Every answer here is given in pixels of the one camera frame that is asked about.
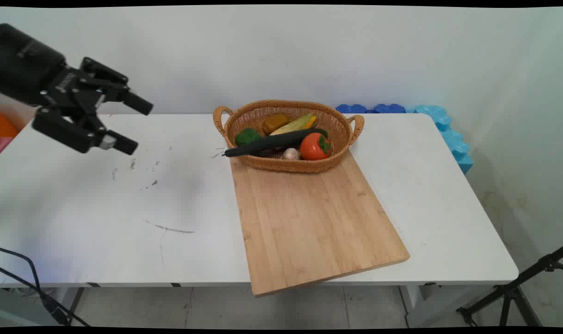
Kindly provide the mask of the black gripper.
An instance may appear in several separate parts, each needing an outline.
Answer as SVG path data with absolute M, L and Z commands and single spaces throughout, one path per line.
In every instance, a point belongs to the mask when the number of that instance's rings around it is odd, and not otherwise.
M 33 129 L 82 154 L 100 148 L 132 155 L 138 142 L 109 130 L 99 118 L 98 92 L 105 102 L 123 103 L 144 116 L 154 107 L 133 92 L 124 74 L 89 57 L 71 66 L 52 47 L 0 24 L 0 93 L 38 107 Z

